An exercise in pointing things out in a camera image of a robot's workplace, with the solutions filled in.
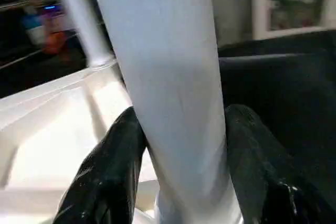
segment white metal frame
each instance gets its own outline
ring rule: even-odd
[[[336,0],[324,0],[320,26],[270,31],[269,0],[253,0],[253,39],[269,39],[336,28]]]
[[[97,27],[97,19],[88,0],[63,0],[65,7],[79,33],[79,39],[92,69],[108,67],[114,55],[104,42]]]
[[[97,1],[159,178],[157,223],[239,223],[212,0]]]

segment black seat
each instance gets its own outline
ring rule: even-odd
[[[336,213],[260,117],[226,110],[227,161],[245,224],[332,224]]]
[[[224,104],[251,107],[336,210],[334,49],[315,47],[303,53],[287,49],[286,54],[220,57]]]

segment white pole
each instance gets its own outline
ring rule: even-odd
[[[63,2],[79,33],[79,39],[88,57],[88,65],[92,68],[109,65],[112,55],[97,27],[97,20],[88,0],[63,0]]]
[[[165,196],[160,223],[237,223],[211,0],[98,3]]]

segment black surface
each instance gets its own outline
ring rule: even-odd
[[[36,50],[23,25],[23,9],[0,12],[0,65]]]
[[[293,156],[299,172],[335,210],[336,58],[333,33],[303,35],[297,37],[297,41],[296,37],[288,39],[256,42],[263,45],[262,48],[241,45],[233,57],[221,57],[224,103],[226,106],[244,104],[256,111],[286,152]],[[302,54],[240,57],[259,51]],[[231,52],[231,49],[223,50],[221,56],[230,56]]]
[[[336,213],[292,158],[243,105],[226,110],[227,159],[245,224],[336,223]]]
[[[66,59],[60,55],[48,55],[42,51],[0,69],[0,98],[33,88],[86,67],[86,57],[77,37],[66,43]],[[30,52],[36,48],[29,47]]]

